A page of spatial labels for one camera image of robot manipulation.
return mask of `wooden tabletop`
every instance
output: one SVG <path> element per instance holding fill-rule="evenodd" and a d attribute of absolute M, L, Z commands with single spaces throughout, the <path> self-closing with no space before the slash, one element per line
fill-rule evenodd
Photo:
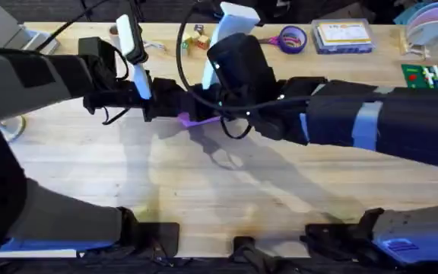
<path fill-rule="evenodd" d="M 52 32 L 61 24 L 29 23 Z M 77 53 L 78 38 L 106 40 L 111 24 L 76 23 L 59 36 L 57 53 Z M 178 24 L 142 24 L 145 40 L 168 51 L 147 49 L 144 64 L 153 77 L 174 78 Z M 256 28 L 258 38 L 281 25 Z M 300 25 L 309 31 L 308 25 Z M 205 25 L 211 33 L 214 26 Z M 329 79 L 405 86 L 402 63 L 438 65 L 401 56 L 397 26 L 372 26 L 377 48 L 362 55 L 317 55 L 311 41 L 295 56 L 262 46 L 278 79 Z M 184 58 L 190 82 L 200 82 L 205 51 Z M 249 235 L 259 247 L 282 256 L 306 256 L 298 241 L 305 224 L 357 222 L 365 210 L 417 209 L 438 205 L 438 167 L 357 148 L 275 142 L 251 132 L 228 139 L 218 123 L 184 129 L 175 119 L 143 122 L 132 110 L 111 126 L 103 111 L 91 116 L 81 100 L 26 115 L 28 127 L 11 145 L 27 176 L 78 199 L 104 206 L 126 206 L 140 221 L 181 224 L 179 256 L 227 256 L 234 236 Z M 244 128 L 232 122 L 232 132 Z"/>

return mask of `stack of plates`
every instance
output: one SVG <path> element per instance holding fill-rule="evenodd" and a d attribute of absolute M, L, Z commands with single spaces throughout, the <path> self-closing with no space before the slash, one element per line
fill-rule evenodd
<path fill-rule="evenodd" d="M 423 7 L 408 19 L 405 36 L 410 45 L 438 45 L 438 2 Z"/>

